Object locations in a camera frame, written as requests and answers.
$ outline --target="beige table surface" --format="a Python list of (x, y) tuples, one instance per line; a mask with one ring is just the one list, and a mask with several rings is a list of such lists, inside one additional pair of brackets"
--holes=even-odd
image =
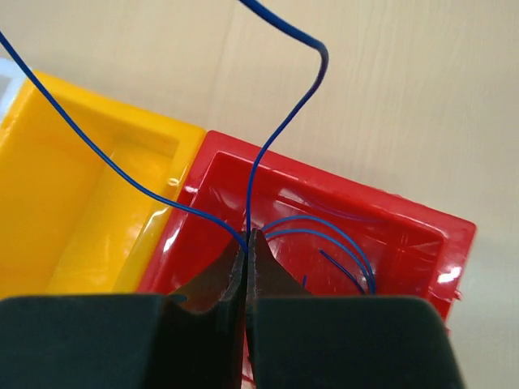
[[(331, 54), (273, 149), (476, 222), (451, 339), (469, 388), (519, 387), (519, 2), (264, 3)], [(319, 64), (236, 0), (0, 0), (0, 28), (34, 68), (256, 144)]]

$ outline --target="red plastic bin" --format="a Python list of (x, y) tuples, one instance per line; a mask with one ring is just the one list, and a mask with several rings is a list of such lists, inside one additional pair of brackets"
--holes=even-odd
[[(178, 201), (243, 229), (247, 179), (258, 151), (242, 140), (208, 132)], [(318, 216), (349, 234), (371, 261), (378, 294), (423, 297), (446, 319), (474, 238), (473, 223), (267, 152), (256, 174), (252, 223), (260, 228), (293, 215)], [(344, 241), (311, 221), (277, 229), (287, 228), (314, 229)], [(212, 222), (173, 212), (139, 291), (171, 293), (204, 270), (231, 238)], [(318, 249), (366, 284), (354, 261), (321, 237), (290, 234), (272, 239), (270, 247), (296, 280), (307, 276), (307, 289), (316, 295), (358, 294)]]

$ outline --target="blue wire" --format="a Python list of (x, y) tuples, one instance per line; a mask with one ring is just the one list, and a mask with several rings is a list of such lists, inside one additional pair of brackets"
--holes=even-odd
[(320, 233), (318, 231), (314, 231), (313, 229), (282, 229), (280, 231), (274, 231), (272, 233), (266, 233), (265, 239), (272, 239), (275, 237), (279, 237), (281, 235), (286, 235), (289, 233), (309, 233), (310, 235), (316, 235), (317, 237), (322, 237), (323, 239), (335, 244), (336, 246), (343, 249), (354, 261), (355, 263), (360, 267), (360, 270), (362, 271), (362, 274), (366, 278), (367, 287), (370, 289), (371, 294), (375, 294), (375, 291), (371, 287), (371, 283), (368, 282), (369, 275), (367, 274), (366, 268), (364, 265), (358, 260), (358, 258), (348, 249), (346, 246), (344, 246), (342, 243), (340, 243), (337, 239), (333, 239), (332, 237), (329, 237), (325, 233)]
[(272, 227), (276, 227), (279, 224), (285, 223), (287, 221), (292, 220), (312, 220), (316, 221), (318, 223), (324, 224), (328, 226), (330, 229), (335, 231), (336, 233), (339, 233), (346, 241), (348, 241), (355, 249), (356, 251), (361, 255), (362, 260), (367, 266), (367, 270), (370, 274), (370, 277), (367, 279), (368, 284), (371, 285), (371, 290), (373, 290), (373, 293), (376, 293), (376, 282), (375, 282), (375, 276), (373, 275), (373, 269), (371, 268), (370, 261), (367, 259), (366, 254), (364, 254), (364, 251), (358, 246), (357, 243), (348, 235), (343, 233), (337, 226), (330, 223), (329, 221), (323, 220), (317, 216), (310, 216), (310, 215), (296, 215), (296, 216), (287, 216), (282, 217), (281, 219), (274, 220), (272, 223), (268, 223), (262, 227), (263, 231), (267, 231), (268, 229), (271, 229)]
[(249, 176), (249, 182), (247, 185), (247, 200), (246, 200), (246, 223), (247, 223), (247, 240), (249, 236), (251, 235), (251, 204), (252, 204), (252, 187), (254, 184), (254, 176), (256, 174), (256, 170), (258, 169), (259, 162), (261, 161), (261, 158), (267, 151), (267, 149), (270, 147), (272, 142), (277, 138), (277, 136), (285, 129), (285, 127), (290, 123), (290, 121), (294, 118), (294, 116), (299, 112), (299, 110), (306, 104), (306, 102), (312, 97), (312, 95), (315, 93), (317, 88), (321, 85), (323, 82), (324, 75), (326, 74), (326, 70), (328, 68), (328, 50), (326, 49), (326, 46), (316, 40), (315, 38), (307, 35), (305, 32), (297, 29), (296, 27), (292, 26), (291, 24), (286, 23), (283, 19), (281, 19), (279, 16), (273, 14), (271, 11), (269, 11), (267, 8), (259, 4), (256, 0), (239, 0), (244, 6), (249, 8), (252, 12), (257, 14), (261, 19), (263, 19), (265, 22), (271, 24), (273, 27), (277, 28), (281, 32), (284, 32), (286, 35), (291, 36), (297, 41), (300, 41), (301, 43), (312, 47), (313, 49), (317, 50), (321, 56), (321, 65), (319, 68), (319, 73), (317, 74), (317, 77), (315, 78), (314, 83), (311, 85), (310, 89), (308, 89), (308, 92), (305, 93), (305, 95), (302, 97), (302, 99), (295, 105), (295, 107), (290, 111), (288, 116), (285, 118), (285, 120), (277, 127), (277, 129), (274, 131), (272, 135), (270, 135), (270, 138), (268, 138), (265, 145), (259, 150), (258, 156), (254, 160), (254, 163), (252, 164), (251, 169), (251, 175)]
[(206, 212), (199, 211), (198, 209), (188, 207), (181, 203), (177, 203), (173, 200), (169, 200), (166, 197), (162, 197), (148, 188), (140, 185), (136, 180), (130, 177), (126, 172), (124, 172), (118, 165), (115, 164), (79, 127), (72, 118), (66, 113), (65, 109), (52, 97), (50, 92), (43, 86), (41, 81), (32, 73), (32, 71), (25, 64), (24, 60), (16, 53), (16, 50), (13, 48), (11, 43), (4, 37), (3, 33), (0, 31), (0, 43), (4, 49), (9, 53), (9, 55), (15, 60), (16, 64), (20, 67), (20, 69), (25, 73), (28, 79), (34, 84), (34, 86), (41, 92), (41, 94), (47, 99), (47, 101), (58, 111), (58, 113), (65, 119), (65, 122), (68, 123), (70, 127), (75, 131), (77, 135), (110, 167), (115, 173), (121, 176), (126, 182), (132, 185), (134, 188), (144, 193), (145, 195), (160, 201), (166, 205), (170, 205), (171, 207), (175, 207), (181, 209), (185, 212), (190, 212), (194, 215), (203, 217), (204, 219), (210, 220), (213, 223), (216, 223), (223, 229), (226, 229), (239, 243), (239, 245), (243, 248), (245, 252), (248, 251), (247, 243), (243, 240), (240, 234), (235, 231), (230, 225), (225, 223), (223, 220), (218, 219), (217, 217), (210, 215)]
[(348, 278), (355, 284), (355, 286), (357, 287), (358, 291), (361, 293), (361, 294), (366, 294), (366, 292), (364, 291), (364, 289), (362, 288), (362, 286), (360, 285), (360, 283), (357, 281), (357, 279), (354, 277), (353, 274), (351, 274), (349, 271), (347, 271), (338, 261), (336, 261), (335, 259), (333, 259), (328, 253), (326, 253), (324, 250), (322, 249), (319, 249), (319, 252), (321, 253), (321, 255), (323, 255), (328, 261), (330, 261), (331, 263), (333, 263), (335, 266), (337, 266), (339, 269), (341, 269), (341, 271), (346, 274), (348, 276)]

